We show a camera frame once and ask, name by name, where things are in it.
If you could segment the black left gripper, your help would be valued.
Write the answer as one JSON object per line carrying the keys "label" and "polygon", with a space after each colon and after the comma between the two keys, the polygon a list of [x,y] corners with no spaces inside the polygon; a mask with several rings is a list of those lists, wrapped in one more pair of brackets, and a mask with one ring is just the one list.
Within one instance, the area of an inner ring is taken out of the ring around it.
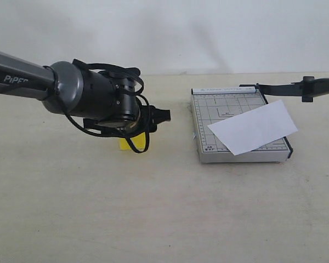
{"label": "black left gripper", "polygon": [[144,132],[156,132],[159,124],[171,121],[170,110],[161,110],[153,105],[140,105],[137,110],[135,120],[130,120],[130,115],[103,121],[84,118],[83,128],[88,132],[99,131],[94,136],[137,136]]}

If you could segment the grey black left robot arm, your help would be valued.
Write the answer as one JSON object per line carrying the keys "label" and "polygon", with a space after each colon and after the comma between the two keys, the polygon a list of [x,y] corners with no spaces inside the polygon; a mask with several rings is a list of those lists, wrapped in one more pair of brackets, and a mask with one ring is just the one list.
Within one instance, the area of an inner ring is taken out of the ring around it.
{"label": "grey black left robot arm", "polygon": [[77,59],[40,66],[0,52],[0,94],[36,99],[92,136],[132,138],[169,122],[170,111],[150,105],[143,90],[136,67]]}

